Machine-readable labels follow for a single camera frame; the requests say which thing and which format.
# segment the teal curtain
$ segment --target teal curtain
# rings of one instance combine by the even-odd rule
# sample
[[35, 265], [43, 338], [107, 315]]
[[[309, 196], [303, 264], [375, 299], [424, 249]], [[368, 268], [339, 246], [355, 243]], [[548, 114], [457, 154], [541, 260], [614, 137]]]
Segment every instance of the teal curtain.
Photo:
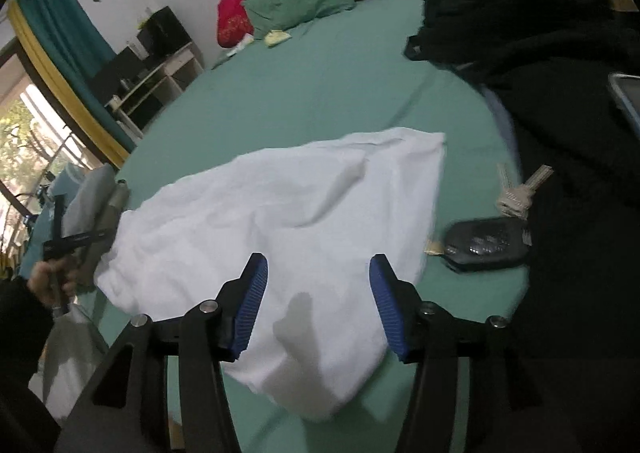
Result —
[[87, 110], [124, 149], [133, 151], [132, 140], [87, 85], [115, 57], [115, 52], [78, 0], [17, 1], [31, 31]]

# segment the yellow curtain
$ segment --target yellow curtain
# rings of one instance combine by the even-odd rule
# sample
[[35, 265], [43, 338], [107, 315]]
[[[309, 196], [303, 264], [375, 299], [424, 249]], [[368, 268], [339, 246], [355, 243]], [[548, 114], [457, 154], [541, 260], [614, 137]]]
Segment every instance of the yellow curtain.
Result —
[[114, 165], [120, 168], [129, 156], [129, 153], [94, 119], [94, 116], [91, 115], [82, 101], [76, 96], [76, 93], [58, 71], [56, 65], [49, 59], [49, 56], [47, 56], [47, 53], [31, 31], [27, 20], [20, 10], [20, 6], [18, 6], [15, 0], [9, 4], [7, 16], [11, 25], [14, 27], [18, 41], [23, 46], [24, 51], [42, 77], [42, 80], [51, 90], [51, 93], [59, 100], [62, 107], [71, 115], [73, 120], [78, 123], [80, 129], [87, 134], [95, 146], [97, 146]]

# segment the green bed sheet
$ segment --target green bed sheet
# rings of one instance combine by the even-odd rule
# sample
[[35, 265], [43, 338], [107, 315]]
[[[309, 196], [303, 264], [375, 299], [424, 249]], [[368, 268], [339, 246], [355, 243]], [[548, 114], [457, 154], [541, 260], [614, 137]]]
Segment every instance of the green bed sheet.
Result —
[[[290, 30], [292, 39], [275, 48], [255, 42], [205, 72], [158, 118], [122, 168], [120, 177], [132, 192], [130, 207], [182, 176], [238, 154], [406, 126], [446, 134], [436, 233], [456, 220], [497, 215], [496, 165], [506, 162], [513, 171], [513, 161], [475, 90], [448, 71], [402, 55], [421, 19], [421, 0], [366, 0]], [[475, 321], [509, 315], [525, 288], [524, 269], [455, 274], [431, 257], [418, 284], [424, 299]], [[129, 317], [99, 292], [82, 302], [113, 342]], [[179, 421], [176, 365], [170, 362], [168, 393], [170, 412]], [[387, 354], [360, 393], [321, 423], [289, 414], [225, 377], [242, 451], [391, 452], [414, 370]], [[460, 449], [465, 428], [465, 376], [461, 379], [454, 450]]]

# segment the person's arm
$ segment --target person's arm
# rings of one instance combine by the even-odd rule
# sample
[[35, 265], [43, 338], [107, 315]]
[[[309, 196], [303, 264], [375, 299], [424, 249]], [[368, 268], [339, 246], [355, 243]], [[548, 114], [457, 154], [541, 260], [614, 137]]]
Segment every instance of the person's arm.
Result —
[[[0, 293], [0, 375], [26, 386], [38, 370], [38, 359], [53, 326], [49, 274], [66, 270], [69, 264], [68, 259], [40, 261], [28, 281], [17, 278]], [[71, 295], [74, 288], [70, 274], [63, 290]]]

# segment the metal screw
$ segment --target metal screw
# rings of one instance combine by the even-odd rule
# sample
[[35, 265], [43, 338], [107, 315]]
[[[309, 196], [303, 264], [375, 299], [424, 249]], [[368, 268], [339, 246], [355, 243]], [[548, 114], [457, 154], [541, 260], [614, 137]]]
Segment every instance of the metal screw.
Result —
[[425, 301], [420, 305], [420, 315], [422, 316], [433, 316], [436, 313], [437, 305], [433, 301]]
[[215, 312], [216, 310], [218, 310], [218, 302], [212, 299], [207, 299], [206, 301], [200, 303], [200, 311], [204, 312], [205, 314], [208, 314], [209, 312]]
[[133, 316], [133, 318], [130, 319], [129, 323], [131, 323], [132, 326], [138, 328], [146, 325], [147, 321], [149, 321], [149, 316], [147, 316], [146, 314], [138, 314], [137, 316]]
[[505, 328], [509, 322], [502, 316], [489, 316], [489, 324], [494, 328]]

